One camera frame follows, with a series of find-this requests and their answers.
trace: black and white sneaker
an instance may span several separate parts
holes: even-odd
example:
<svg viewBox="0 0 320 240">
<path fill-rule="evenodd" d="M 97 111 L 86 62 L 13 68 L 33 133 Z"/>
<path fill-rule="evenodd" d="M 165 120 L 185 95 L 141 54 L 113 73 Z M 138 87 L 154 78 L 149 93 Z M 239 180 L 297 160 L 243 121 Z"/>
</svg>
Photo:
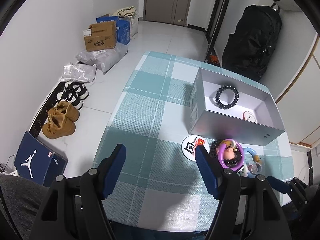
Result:
<svg viewBox="0 0 320 240">
<path fill-rule="evenodd" d="M 89 96 L 89 91 L 83 83 L 68 81 L 64 84 L 66 90 L 76 92 L 82 100 Z"/>
<path fill-rule="evenodd" d="M 63 91 L 57 94 L 57 102 L 66 101 L 71 103 L 77 110 L 79 110 L 83 106 L 83 101 L 80 96 L 73 91 Z"/>
</svg>

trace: sneaker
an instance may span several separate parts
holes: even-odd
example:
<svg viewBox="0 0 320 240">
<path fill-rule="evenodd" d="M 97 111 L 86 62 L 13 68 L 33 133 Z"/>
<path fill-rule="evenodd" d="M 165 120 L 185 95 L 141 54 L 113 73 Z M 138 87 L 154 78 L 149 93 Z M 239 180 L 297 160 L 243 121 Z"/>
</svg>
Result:
<svg viewBox="0 0 320 240">
<path fill-rule="evenodd" d="M 71 103 L 77 110 L 83 106 L 83 101 L 76 92 L 63 91 L 57 94 L 57 102 L 66 101 Z"/>
<path fill-rule="evenodd" d="M 65 115 L 49 114 L 48 122 L 42 127 L 43 134 L 49 139 L 71 135 L 75 132 L 76 125 Z"/>
<path fill-rule="evenodd" d="M 67 91 L 76 92 L 82 100 L 89 96 L 89 92 L 83 83 L 68 81 L 64 84 L 64 87 Z"/>
<path fill-rule="evenodd" d="M 65 115 L 72 122 L 75 122 L 79 118 L 79 111 L 69 102 L 60 101 L 56 107 L 51 108 L 48 111 L 48 115 Z"/>
</svg>

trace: purple ring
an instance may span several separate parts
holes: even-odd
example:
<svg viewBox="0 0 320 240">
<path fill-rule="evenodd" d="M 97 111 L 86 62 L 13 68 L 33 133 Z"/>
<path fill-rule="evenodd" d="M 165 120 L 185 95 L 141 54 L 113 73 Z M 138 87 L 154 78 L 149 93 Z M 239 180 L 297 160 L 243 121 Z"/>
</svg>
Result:
<svg viewBox="0 0 320 240">
<path fill-rule="evenodd" d="M 232 169 L 233 171 L 236 171 L 238 170 L 239 168 L 241 168 L 241 166 L 243 165 L 244 163 L 244 153 L 243 153 L 243 149 L 241 147 L 241 145 L 236 141 L 236 140 L 233 140 L 233 139 L 225 139 L 224 141 L 235 141 L 236 142 L 236 145 L 237 145 L 237 148 L 239 149 L 239 151 L 241 152 L 241 159 L 239 161 L 239 163 L 233 167 L 233 168 L 230 168 Z M 222 143 L 219 147 L 219 151 L 218 151 L 218 160 L 222 166 L 222 168 L 229 168 L 227 165 L 225 165 L 224 161 L 223 161 L 223 152 L 224 150 L 226 149 L 227 145 L 225 143 Z"/>
</svg>

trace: metal screw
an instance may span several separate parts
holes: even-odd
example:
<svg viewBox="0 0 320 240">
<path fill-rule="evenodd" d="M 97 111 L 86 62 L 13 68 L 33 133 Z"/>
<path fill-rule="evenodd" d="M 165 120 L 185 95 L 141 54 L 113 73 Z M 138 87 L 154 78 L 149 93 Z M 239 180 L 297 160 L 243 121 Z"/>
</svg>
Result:
<svg viewBox="0 0 320 240">
<path fill-rule="evenodd" d="M 94 175 L 94 174 L 96 174 L 97 172 L 98 172 L 98 170 L 97 170 L 97 169 L 92 168 L 92 169 L 90 169 L 90 170 L 89 170 L 89 172 L 88 172 L 88 173 L 89 173 L 90 175 Z"/>
<path fill-rule="evenodd" d="M 266 177 L 263 176 L 262 174 L 258 174 L 258 175 L 257 175 L 257 179 L 258 179 L 258 180 L 261 180 L 261 181 L 264 181 L 264 180 L 266 179 Z"/>
<path fill-rule="evenodd" d="M 56 181 L 62 181 L 63 178 L 64 178 L 63 175 L 59 175 L 59 176 L 56 177 Z"/>
<path fill-rule="evenodd" d="M 231 174 L 233 171 L 232 171 L 232 169 L 230 169 L 230 168 L 225 168 L 225 169 L 223 169 L 223 172 L 224 172 L 225 174 Z"/>
</svg>

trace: brown cardboard box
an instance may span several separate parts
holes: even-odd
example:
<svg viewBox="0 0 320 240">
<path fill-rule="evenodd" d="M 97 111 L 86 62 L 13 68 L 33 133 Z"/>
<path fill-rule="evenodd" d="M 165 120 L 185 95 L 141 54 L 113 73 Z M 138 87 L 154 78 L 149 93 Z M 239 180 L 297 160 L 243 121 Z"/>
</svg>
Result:
<svg viewBox="0 0 320 240">
<path fill-rule="evenodd" d="M 117 43 L 116 22 L 92 24 L 83 35 L 87 51 L 113 49 Z"/>
</svg>

